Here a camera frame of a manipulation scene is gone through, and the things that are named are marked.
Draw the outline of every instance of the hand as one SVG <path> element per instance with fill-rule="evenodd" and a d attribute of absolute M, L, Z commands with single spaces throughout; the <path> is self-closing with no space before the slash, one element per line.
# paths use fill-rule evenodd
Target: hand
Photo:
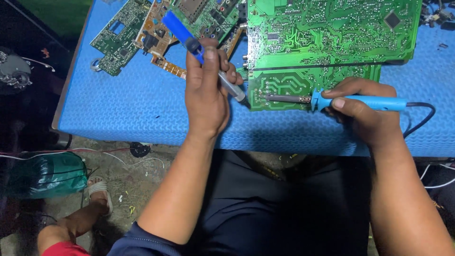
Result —
<path fill-rule="evenodd" d="M 332 90 L 323 91 L 322 96 L 334 99 L 331 102 L 332 109 L 327 109 L 329 113 L 335 110 L 354 118 L 354 131 L 371 148 L 381 148 L 402 141 L 398 112 L 375 111 L 359 100 L 344 98 L 357 93 L 368 96 L 397 96 L 390 85 L 359 77 L 345 78 Z"/>
<path fill-rule="evenodd" d="M 204 38 L 204 65 L 187 52 L 187 88 L 185 104 L 188 111 L 188 135 L 212 139 L 218 136 L 229 120 L 228 93 L 218 81 L 218 71 L 226 72 L 231 83 L 242 84 L 243 79 L 228 62 L 226 53 L 215 47 L 218 41 Z"/>

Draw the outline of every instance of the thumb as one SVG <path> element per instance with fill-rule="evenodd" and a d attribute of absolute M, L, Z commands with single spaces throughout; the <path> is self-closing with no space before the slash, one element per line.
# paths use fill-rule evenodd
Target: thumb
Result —
<path fill-rule="evenodd" d="M 218 93 L 218 71 L 220 70 L 218 51 L 213 46 L 207 46 L 204 50 L 201 89 L 204 93 L 215 94 Z"/>
<path fill-rule="evenodd" d="M 331 105 L 342 114 L 353 117 L 363 128 L 374 128 L 380 123 L 379 113 L 360 100 L 338 97 L 332 100 Z"/>

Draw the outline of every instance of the fingernail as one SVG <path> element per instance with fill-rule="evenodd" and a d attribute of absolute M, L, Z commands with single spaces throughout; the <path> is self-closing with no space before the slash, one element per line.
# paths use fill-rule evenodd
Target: fingernail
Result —
<path fill-rule="evenodd" d="M 337 98 L 334 99 L 333 105 L 336 108 L 343 108 L 345 101 L 343 99 Z"/>
<path fill-rule="evenodd" d="M 205 48 L 205 57 L 207 59 L 214 59 L 215 58 L 215 54 L 216 54 L 216 50 L 215 50 L 215 47 L 213 46 L 207 46 Z"/>

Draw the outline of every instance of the soldering iron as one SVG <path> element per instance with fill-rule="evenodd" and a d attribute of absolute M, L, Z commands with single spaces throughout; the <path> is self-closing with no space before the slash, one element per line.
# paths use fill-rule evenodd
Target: soldering iron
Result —
<path fill-rule="evenodd" d="M 313 91 L 311 96 L 292 96 L 292 95 L 278 95 L 278 94 L 267 94 L 265 99 L 269 101 L 280 101 L 280 102 L 296 102 L 303 104 L 311 104 L 311 110 L 316 109 L 322 111 L 324 108 L 329 107 L 333 99 L 326 99 L 321 96 L 323 89 L 318 92 L 316 89 Z M 398 97 L 380 97 L 380 96 L 362 96 L 362 95 L 351 95 L 346 96 L 348 99 L 360 100 L 373 110 L 381 111 L 403 111 L 406 107 L 427 107 L 431 108 L 431 112 L 422 120 L 419 124 L 406 131 L 403 136 L 406 138 L 409 134 L 422 127 L 428 122 L 436 113 L 436 108 L 425 102 L 408 102 L 407 99 Z"/>
<path fill-rule="evenodd" d="M 188 29 L 180 22 L 180 20 L 171 12 L 168 11 L 161 20 L 164 25 L 175 35 L 175 37 L 185 46 L 185 48 L 193 54 L 193 56 L 201 63 L 204 64 L 204 47 L 199 41 L 193 37 Z M 239 103 L 251 108 L 248 98 L 239 86 L 233 85 L 228 81 L 226 73 L 218 71 L 221 86 L 227 90 L 232 97 Z"/>

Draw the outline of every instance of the green plastic bag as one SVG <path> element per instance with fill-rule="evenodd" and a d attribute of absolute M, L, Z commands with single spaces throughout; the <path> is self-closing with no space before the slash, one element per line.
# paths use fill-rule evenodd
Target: green plastic bag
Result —
<path fill-rule="evenodd" d="M 17 161 L 10 172 L 5 195 L 28 199 L 50 198 L 69 195 L 86 186 L 85 163 L 78 155 L 64 152 Z"/>

